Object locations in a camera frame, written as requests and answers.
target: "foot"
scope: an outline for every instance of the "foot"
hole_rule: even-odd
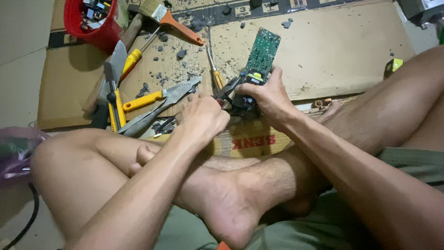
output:
[[[329,119],[338,109],[342,106],[341,103],[337,101],[333,101],[330,103],[330,106],[327,108],[327,110],[316,120],[319,123],[323,123],[327,119]]]
[[[240,178],[230,172],[200,167],[184,183],[174,203],[203,219],[217,240],[240,249],[250,241],[262,215],[276,204],[260,204],[263,197],[254,195],[258,189],[253,176]],[[311,198],[299,201],[308,202],[304,207],[311,209]],[[306,214],[306,209],[299,212]]]

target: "paint brush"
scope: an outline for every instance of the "paint brush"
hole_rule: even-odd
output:
[[[169,25],[188,37],[188,39],[194,43],[200,46],[203,45],[202,39],[200,39],[195,32],[174,20],[171,15],[171,10],[168,10],[163,6],[159,0],[145,0],[139,6],[139,13],[151,18],[160,26]]]

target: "green shorts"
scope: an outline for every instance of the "green shorts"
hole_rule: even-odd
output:
[[[430,185],[444,184],[444,152],[386,148],[378,158]],[[172,206],[155,249],[215,250],[217,246],[201,219]],[[376,247],[376,241],[333,189],[318,198],[307,217],[277,222],[256,231],[246,249]]]

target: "plastic bag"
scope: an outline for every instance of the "plastic bag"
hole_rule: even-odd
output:
[[[32,152],[48,137],[35,128],[0,129],[0,185],[28,176]]]

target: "screwdriver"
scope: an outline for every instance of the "screwdriver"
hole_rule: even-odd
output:
[[[214,82],[217,85],[217,87],[219,88],[219,90],[221,90],[223,88],[223,86],[225,86],[225,82],[222,78],[221,73],[216,69],[216,66],[213,63],[213,59],[211,58],[210,48],[208,48],[207,45],[205,45],[205,48],[206,48],[206,52],[208,53],[208,57],[210,59],[211,68],[213,70]]]
[[[134,49],[134,51],[131,52],[131,54],[127,57],[119,82],[123,81],[125,77],[127,77],[127,75],[131,72],[131,70],[134,69],[136,64],[140,61],[140,58],[142,58],[142,53],[148,48],[149,43],[159,30],[160,26],[156,29],[156,31],[154,31],[150,38],[148,38],[148,40],[143,44],[140,50]]]

